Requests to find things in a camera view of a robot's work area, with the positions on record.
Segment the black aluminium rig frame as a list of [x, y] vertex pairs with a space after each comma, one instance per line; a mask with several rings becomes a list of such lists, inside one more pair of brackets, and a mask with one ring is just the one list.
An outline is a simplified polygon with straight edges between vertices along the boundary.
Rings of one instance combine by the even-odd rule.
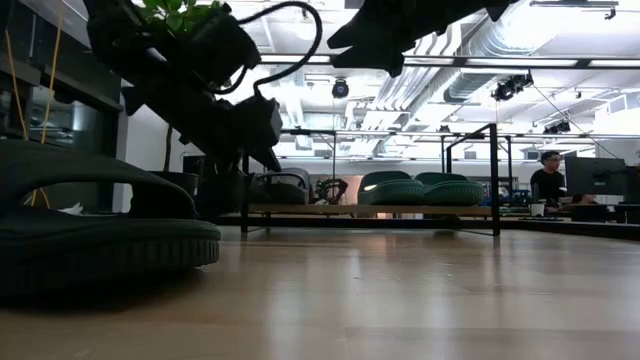
[[[402, 230], [488, 230], [494, 234], [494, 222], [491, 220], [454, 220], [454, 219], [359, 219], [326, 217], [213, 217], [206, 221], [222, 226], [235, 227], [287, 227], [287, 228], [340, 228], [340, 229], [402, 229]], [[546, 232], [587, 237], [601, 237], [640, 242], [640, 225], [553, 222], [535, 220], [500, 220], [498, 229]]]

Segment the green leafy plant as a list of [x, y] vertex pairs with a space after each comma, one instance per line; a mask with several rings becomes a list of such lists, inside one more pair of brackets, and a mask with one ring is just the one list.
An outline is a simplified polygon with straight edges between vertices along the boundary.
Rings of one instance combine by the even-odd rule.
[[139, 10], [151, 26], [168, 30], [175, 36], [184, 36], [213, 9], [222, 5], [219, 0], [212, 0], [208, 5], [198, 5], [197, 1], [142, 0]]

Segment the wooden shelf with black frame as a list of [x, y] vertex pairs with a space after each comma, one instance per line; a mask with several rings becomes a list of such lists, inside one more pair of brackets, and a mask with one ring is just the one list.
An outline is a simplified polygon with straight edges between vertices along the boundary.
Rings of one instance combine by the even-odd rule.
[[271, 213], [284, 212], [287, 214], [339, 214], [339, 213], [391, 213], [391, 214], [410, 214], [410, 213], [430, 213], [431, 215], [475, 215], [475, 216], [491, 216], [491, 235], [499, 237], [501, 234], [501, 223], [499, 204], [497, 203], [498, 194], [498, 132], [496, 124], [485, 125], [473, 133], [468, 133], [454, 141], [447, 148], [442, 148], [442, 153], [446, 155], [445, 169], [448, 173], [452, 170], [452, 149], [466, 140], [476, 139], [485, 131], [489, 132], [490, 143], [490, 174], [491, 174], [491, 200], [493, 204], [489, 210], [485, 208], [470, 209], [456, 206], [426, 206], [426, 205], [269, 205], [269, 204], [250, 204], [247, 199], [242, 201], [240, 213], [240, 230], [242, 234], [249, 232], [251, 226], [249, 214], [252, 212]]

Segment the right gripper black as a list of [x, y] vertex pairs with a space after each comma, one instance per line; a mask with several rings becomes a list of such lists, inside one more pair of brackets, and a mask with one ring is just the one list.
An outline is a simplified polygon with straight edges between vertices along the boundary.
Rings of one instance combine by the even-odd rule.
[[[415, 41], [441, 35], [452, 23], [485, 10], [497, 21], [515, 0], [364, 0], [353, 18], [328, 40], [330, 49], [351, 47], [332, 56], [334, 68], [384, 70], [395, 78], [405, 52]], [[385, 43], [382, 48], [366, 47]]]

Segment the large black computer monitor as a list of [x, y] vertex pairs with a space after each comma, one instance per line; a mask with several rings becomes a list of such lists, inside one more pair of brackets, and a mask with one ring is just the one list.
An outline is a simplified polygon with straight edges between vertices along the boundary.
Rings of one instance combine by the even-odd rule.
[[625, 194], [626, 165], [622, 159], [567, 157], [565, 175], [569, 195]]

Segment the overhead beam with light strip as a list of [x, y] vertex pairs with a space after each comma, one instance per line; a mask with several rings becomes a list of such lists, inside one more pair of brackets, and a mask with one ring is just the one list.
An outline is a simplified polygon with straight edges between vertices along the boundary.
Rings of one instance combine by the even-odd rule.
[[453, 67], [548, 70], [640, 70], [640, 58], [463, 57], [409, 55], [405, 67]]

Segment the black plant pot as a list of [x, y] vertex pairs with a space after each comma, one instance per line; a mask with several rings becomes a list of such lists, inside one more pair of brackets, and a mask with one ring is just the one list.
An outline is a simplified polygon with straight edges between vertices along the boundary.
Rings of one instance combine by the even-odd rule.
[[151, 171], [151, 174], [179, 186], [192, 200], [195, 199], [199, 183], [197, 174], [166, 171]]

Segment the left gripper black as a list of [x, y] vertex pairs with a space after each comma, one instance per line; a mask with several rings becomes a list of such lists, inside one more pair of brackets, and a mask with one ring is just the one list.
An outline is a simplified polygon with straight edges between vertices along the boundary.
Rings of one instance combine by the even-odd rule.
[[[240, 150], [267, 170], [281, 172], [273, 151], [279, 142], [283, 122], [280, 105], [274, 99], [254, 95], [239, 103], [212, 100], [206, 96], [184, 103], [188, 139], [204, 154], [218, 159], [235, 158]], [[198, 187], [198, 212], [220, 216], [240, 210], [244, 196], [245, 174], [238, 159], [231, 162], [204, 160]]]

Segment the standing person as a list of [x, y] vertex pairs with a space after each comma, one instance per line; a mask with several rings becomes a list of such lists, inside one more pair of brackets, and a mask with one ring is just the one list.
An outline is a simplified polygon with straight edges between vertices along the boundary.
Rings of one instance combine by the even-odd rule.
[[543, 199], [546, 205], [559, 209], [560, 198], [566, 195], [565, 176], [559, 171], [561, 156], [557, 151], [547, 151], [541, 156], [542, 168], [533, 173], [530, 186], [537, 199]]

